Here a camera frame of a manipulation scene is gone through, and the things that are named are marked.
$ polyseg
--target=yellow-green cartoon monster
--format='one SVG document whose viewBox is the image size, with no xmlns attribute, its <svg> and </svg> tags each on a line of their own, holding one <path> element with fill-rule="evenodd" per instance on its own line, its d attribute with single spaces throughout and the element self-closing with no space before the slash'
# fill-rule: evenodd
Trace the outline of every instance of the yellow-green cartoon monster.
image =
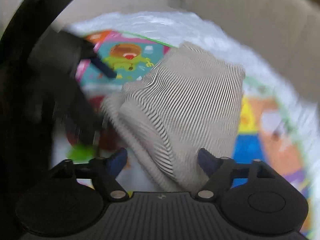
<svg viewBox="0 0 320 240">
<path fill-rule="evenodd" d="M 149 58 L 141 56 L 141 47 L 132 43 L 121 43 L 113 46 L 109 56 L 103 59 L 113 70 L 124 68 L 133 71 L 139 62 L 146 63 L 147 67 L 153 66 Z"/>
</svg>

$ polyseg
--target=silver screw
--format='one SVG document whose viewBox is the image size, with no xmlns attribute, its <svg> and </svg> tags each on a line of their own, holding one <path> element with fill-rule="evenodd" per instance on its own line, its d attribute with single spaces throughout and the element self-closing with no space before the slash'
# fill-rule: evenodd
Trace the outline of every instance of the silver screw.
<svg viewBox="0 0 320 240">
<path fill-rule="evenodd" d="M 126 193 L 122 190 L 114 190 L 110 193 L 110 196 L 112 198 L 115 198 L 115 199 L 121 199 L 121 198 L 124 198 L 126 195 Z"/>
<path fill-rule="evenodd" d="M 210 191 L 210 190 L 201 190 L 198 193 L 198 196 L 201 197 L 201 198 L 212 198 L 213 195 L 214 195 L 213 192 Z"/>
</svg>

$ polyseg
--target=folded cloth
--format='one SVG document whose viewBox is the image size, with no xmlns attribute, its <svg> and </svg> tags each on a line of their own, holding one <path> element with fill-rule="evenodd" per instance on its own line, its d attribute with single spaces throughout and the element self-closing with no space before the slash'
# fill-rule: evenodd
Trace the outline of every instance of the folded cloth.
<svg viewBox="0 0 320 240">
<path fill-rule="evenodd" d="M 186 42 L 101 108 L 163 190 L 196 192 L 208 180 L 199 149 L 232 156 L 243 78 L 241 66 Z"/>
</svg>

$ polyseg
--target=play mat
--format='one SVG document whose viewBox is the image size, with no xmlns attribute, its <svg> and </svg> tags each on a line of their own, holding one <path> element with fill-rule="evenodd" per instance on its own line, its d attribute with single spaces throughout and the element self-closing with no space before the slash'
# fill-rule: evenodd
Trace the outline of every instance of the play mat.
<svg viewBox="0 0 320 240">
<path fill-rule="evenodd" d="M 316 182 L 320 157 L 316 106 L 301 101 L 291 85 L 252 49 L 192 13 L 112 13 L 73 24 L 69 31 L 82 36 L 90 34 L 87 38 L 97 44 L 96 50 L 102 59 L 118 73 L 110 82 L 90 67 L 88 61 L 80 63 L 76 77 L 87 96 L 98 105 L 103 96 L 119 90 L 124 82 L 141 79 L 170 46 L 179 46 L 183 41 L 201 46 L 226 61 L 242 64 L 246 78 L 234 159 L 240 163 L 261 159 L 296 187 L 309 202 L 309 215 L 301 232 L 309 239 L 319 239 L 316 220 L 320 218 L 320 191 Z M 121 62 L 115 58 L 117 51 L 124 52 Z M 52 165 L 72 152 L 60 126 L 53 150 Z M 117 180 L 127 191 L 160 190 L 130 149 L 128 163 Z M 235 180 L 234 186 L 244 182 Z"/>
</svg>

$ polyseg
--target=striped fabric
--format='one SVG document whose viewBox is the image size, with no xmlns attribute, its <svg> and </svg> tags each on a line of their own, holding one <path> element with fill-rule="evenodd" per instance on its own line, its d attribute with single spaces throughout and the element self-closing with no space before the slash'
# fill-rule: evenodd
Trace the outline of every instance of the striped fabric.
<svg viewBox="0 0 320 240">
<path fill-rule="evenodd" d="M 233 153 L 243 78 L 242 67 L 184 43 L 105 99 L 102 110 L 164 190 L 196 192 L 207 181 L 198 150 Z"/>
</svg>

